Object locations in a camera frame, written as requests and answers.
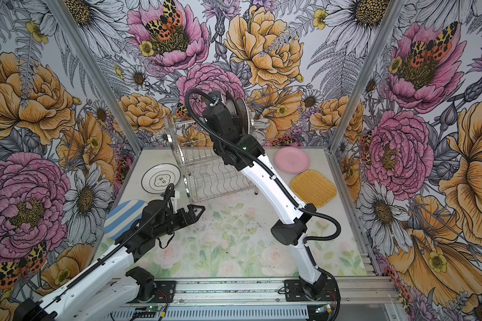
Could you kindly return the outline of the white plate orange sunburst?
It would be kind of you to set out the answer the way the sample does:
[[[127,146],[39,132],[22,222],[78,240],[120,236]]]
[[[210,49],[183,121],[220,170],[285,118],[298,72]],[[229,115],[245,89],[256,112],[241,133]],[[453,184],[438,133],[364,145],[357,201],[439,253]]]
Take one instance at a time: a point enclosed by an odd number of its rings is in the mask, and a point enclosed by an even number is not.
[[[241,113],[241,120],[243,126],[243,133],[246,135],[250,135],[253,129],[253,120],[250,113],[249,107],[247,107],[245,100],[239,99],[238,102],[240,103],[240,113]]]

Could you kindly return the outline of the pink plastic plate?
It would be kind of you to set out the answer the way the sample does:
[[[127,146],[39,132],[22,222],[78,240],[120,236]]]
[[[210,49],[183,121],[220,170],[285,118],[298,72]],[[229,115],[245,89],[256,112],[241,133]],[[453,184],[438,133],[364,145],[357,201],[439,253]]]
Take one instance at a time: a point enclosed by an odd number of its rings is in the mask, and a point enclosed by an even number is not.
[[[299,148],[284,147],[275,153],[274,164],[285,173],[300,174],[308,170],[310,158]]]

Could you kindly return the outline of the yellow woven-pattern tray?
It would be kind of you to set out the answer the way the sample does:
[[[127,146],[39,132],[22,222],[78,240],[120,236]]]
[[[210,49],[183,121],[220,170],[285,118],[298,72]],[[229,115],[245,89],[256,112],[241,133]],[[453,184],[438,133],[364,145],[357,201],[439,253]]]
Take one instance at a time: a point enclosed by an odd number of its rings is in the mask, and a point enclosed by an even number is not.
[[[336,186],[323,174],[315,170],[306,170],[294,178],[290,188],[306,204],[312,203],[321,208],[336,195]]]

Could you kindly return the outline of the black square floral plate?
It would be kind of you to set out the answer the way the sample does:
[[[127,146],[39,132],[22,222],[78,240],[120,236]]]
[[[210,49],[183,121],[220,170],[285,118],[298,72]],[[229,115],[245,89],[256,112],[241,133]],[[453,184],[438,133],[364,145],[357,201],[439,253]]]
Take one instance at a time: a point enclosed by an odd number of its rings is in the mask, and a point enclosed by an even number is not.
[[[241,98],[235,98],[230,92],[226,93],[225,105],[230,115],[233,117],[234,124],[237,126],[240,134],[245,134],[246,116],[244,115],[244,107]]]

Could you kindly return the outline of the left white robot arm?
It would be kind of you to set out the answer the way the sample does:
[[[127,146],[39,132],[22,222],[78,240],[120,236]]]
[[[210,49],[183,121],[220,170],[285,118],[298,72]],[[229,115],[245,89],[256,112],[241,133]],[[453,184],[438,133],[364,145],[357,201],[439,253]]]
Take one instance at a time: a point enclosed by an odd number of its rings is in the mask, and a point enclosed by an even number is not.
[[[171,289],[159,285],[147,270],[135,262],[161,246],[163,236],[197,223],[206,208],[190,204],[175,209],[163,199],[126,201],[110,212],[105,233],[114,244],[68,283],[37,302],[21,303],[14,320],[99,320],[118,307],[151,299],[171,302]]]

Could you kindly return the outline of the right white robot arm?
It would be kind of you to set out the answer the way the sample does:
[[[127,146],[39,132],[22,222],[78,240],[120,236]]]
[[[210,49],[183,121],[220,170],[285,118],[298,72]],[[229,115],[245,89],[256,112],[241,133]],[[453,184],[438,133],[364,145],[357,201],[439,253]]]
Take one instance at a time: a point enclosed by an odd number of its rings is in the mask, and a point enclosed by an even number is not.
[[[271,228],[273,237],[290,249],[298,267],[301,292],[310,300],[318,300],[328,277],[320,271],[308,250],[304,239],[307,222],[314,211],[312,204],[305,204],[288,188],[274,171],[269,157],[258,140],[242,133],[241,120],[232,115],[222,101],[219,92],[210,92],[201,97],[206,104],[202,112],[204,123],[212,135],[213,150],[225,165],[234,167],[266,197],[278,215]]]

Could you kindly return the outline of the chrome two-tier dish rack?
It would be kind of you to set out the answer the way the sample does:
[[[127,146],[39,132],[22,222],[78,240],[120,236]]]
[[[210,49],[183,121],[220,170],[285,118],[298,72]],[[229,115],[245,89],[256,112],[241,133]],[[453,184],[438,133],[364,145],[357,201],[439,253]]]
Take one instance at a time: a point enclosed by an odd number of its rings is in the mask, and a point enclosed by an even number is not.
[[[215,154],[210,135],[193,120],[176,122],[166,116],[165,133],[192,203],[254,189],[253,183]]]

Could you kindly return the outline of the white plate black clover outline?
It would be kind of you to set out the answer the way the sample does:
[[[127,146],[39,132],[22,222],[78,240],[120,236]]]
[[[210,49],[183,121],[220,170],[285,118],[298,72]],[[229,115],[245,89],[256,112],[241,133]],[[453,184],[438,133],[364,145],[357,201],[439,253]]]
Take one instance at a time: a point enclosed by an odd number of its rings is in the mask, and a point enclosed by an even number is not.
[[[176,186],[181,176],[181,171],[176,165],[163,163],[145,172],[141,179],[141,186],[150,194],[158,194],[164,192],[169,184]]]

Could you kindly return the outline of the blue white striped plate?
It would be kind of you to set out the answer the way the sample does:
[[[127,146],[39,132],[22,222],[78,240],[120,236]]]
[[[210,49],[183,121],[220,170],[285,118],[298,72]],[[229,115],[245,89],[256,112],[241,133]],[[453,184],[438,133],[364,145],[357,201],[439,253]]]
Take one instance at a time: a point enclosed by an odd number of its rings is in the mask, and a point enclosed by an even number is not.
[[[130,200],[116,206],[104,224],[105,238],[116,240],[126,232],[132,224],[141,218],[147,202],[143,200]]]

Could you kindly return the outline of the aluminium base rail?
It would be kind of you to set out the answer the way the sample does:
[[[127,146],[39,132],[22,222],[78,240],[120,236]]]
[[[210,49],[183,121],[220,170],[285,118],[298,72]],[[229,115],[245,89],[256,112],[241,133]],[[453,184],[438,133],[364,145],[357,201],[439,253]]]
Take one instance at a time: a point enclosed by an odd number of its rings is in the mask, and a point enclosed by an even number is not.
[[[105,320],[407,320],[391,280],[338,276],[340,298],[309,301],[290,278],[177,279],[170,302],[124,304]]]

